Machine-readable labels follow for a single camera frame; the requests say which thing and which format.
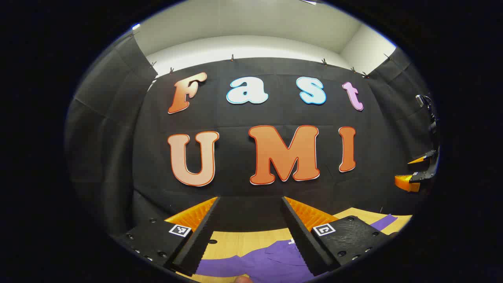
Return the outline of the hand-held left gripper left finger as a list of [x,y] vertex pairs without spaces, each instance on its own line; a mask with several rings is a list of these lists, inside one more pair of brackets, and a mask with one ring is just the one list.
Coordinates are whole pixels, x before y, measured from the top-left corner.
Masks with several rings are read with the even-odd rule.
[[212,237],[219,201],[213,197],[165,220],[150,219],[113,239],[152,265],[192,276]]

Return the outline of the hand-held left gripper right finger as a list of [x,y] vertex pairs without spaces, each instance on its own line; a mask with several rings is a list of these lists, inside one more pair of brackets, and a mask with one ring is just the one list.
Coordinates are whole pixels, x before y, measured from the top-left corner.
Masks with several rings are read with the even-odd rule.
[[355,215],[337,218],[289,197],[281,203],[287,228],[315,276],[359,261],[391,240]]

